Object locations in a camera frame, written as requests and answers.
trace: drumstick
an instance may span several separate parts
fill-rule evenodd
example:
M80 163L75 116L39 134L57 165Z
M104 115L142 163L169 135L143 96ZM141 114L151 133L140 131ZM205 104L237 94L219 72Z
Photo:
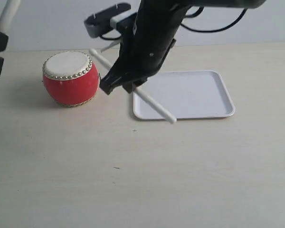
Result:
M95 57L107 70L111 69L112 64L105 57L99 54L95 49L90 49L89 53L93 57ZM159 115L161 115L169 123L174 124L177 122L177 119L174 115L172 115L168 110L166 110L161 104L155 101L141 88L136 88L134 90L134 93L136 93L145 103L147 103L152 109L154 109Z
M0 32L6 33L19 8L21 0L8 0L0 15Z

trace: black cable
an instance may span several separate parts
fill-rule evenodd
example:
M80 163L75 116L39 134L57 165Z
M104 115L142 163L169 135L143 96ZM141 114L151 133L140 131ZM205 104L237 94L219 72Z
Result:
M239 17L233 21L230 25L226 26L226 27L223 27L223 28L220 28L220 29L215 29L215 30L198 30L198 29L193 29L193 28L190 28L184 24L181 24L181 26L191 32L198 32L198 33L215 33L215 32L222 32L222 31L225 31L233 26L235 26L236 24L238 24L238 22L243 18L243 16L246 14L247 12L247 9L244 9L242 11L242 13L239 15Z
M203 12L203 10L204 10L204 7L199 7L199 9L195 13L188 14L185 16L185 18L196 18Z
M119 37L104 37L103 35L99 36L100 39L106 40L106 41L115 41L115 40L119 40L121 38L121 36Z

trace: white wall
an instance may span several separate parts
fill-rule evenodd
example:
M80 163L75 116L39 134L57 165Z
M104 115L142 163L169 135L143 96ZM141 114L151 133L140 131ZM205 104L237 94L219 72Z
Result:
M63 50L102 47L90 39L83 21L93 12L122 0L22 0L9 31L9 51ZM126 0L137 8L140 0ZM0 12L5 1L0 0ZM187 19L195 28L214 29L232 22L238 9L206 9L197 19ZM264 6L248 11L234 28L218 34L196 34L180 29L179 46L285 41L285 0L267 0Z

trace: white tray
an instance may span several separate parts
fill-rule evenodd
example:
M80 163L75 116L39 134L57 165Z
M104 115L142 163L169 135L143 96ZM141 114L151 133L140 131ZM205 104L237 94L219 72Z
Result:
M214 71L158 73L142 89L178 119L226 118L235 113L222 77ZM133 112L142 120L163 119L135 94Z

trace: wooden table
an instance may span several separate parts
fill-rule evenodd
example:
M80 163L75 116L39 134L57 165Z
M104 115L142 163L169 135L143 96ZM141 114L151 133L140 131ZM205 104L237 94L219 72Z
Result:
M162 70L220 72L237 109L176 125L122 89L58 106L54 53L2 54L0 228L285 228L285 43L175 47Z

